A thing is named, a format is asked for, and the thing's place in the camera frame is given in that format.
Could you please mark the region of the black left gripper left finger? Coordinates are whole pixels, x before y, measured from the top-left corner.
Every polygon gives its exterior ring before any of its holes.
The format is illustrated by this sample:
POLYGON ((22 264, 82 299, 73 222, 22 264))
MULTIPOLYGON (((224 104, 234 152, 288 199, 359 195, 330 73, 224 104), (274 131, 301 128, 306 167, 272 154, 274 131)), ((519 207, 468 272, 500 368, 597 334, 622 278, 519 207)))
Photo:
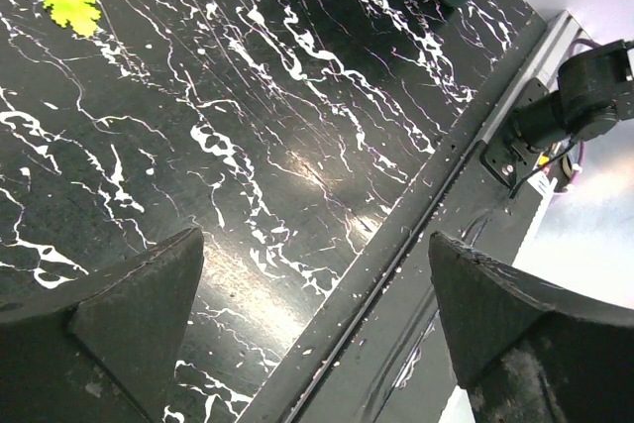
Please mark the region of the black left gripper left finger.
POLYGON ((202 232, 1 304, 4 422, 159 422, 203 268, 202 232))

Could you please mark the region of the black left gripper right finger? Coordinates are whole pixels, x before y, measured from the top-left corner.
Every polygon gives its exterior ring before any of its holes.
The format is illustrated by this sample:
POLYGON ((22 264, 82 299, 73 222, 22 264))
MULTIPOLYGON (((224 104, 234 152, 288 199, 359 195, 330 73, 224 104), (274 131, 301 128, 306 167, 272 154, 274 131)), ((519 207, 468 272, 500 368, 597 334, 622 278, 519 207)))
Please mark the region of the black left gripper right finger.
POLYGON ((477 422, 630 422, 633 312, 561 288, 443 232, 432 284, 477 422))

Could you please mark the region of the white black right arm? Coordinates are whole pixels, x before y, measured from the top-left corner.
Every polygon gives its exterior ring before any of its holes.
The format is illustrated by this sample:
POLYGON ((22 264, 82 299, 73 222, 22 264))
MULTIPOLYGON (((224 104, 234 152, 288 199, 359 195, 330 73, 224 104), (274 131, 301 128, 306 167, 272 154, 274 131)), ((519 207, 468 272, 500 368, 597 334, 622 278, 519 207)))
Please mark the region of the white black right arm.
POLYGON ((558 89, 517 108, 510 130, 529 149, 541 151, 570 138, 602 136, 633 118, 631 41, 619 40, 567 59, 558 70, 558 89))

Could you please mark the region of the aluminium front rail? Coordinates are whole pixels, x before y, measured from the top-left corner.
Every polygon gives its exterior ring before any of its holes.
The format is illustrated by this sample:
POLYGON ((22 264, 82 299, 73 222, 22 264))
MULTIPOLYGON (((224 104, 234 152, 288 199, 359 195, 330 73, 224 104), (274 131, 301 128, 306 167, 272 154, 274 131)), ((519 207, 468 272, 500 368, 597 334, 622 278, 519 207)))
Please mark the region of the aluminium front rail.
POLYGON ((452 187, 452 195, 457 198, 471 190, 480 207, 458 236, 509 265, 535 236, 557 184, 542 171, 527 181, 516 198, 508 198, 515 183, 538 166, 541 156, 512 137, 510 116, 514 109, 556 89, 557 70, 570 56, 573 41, 582 36, 580 24, 568 11, 549 22, 544 38, 504 93, 494 118, 484 128, 465 170, 452 187))

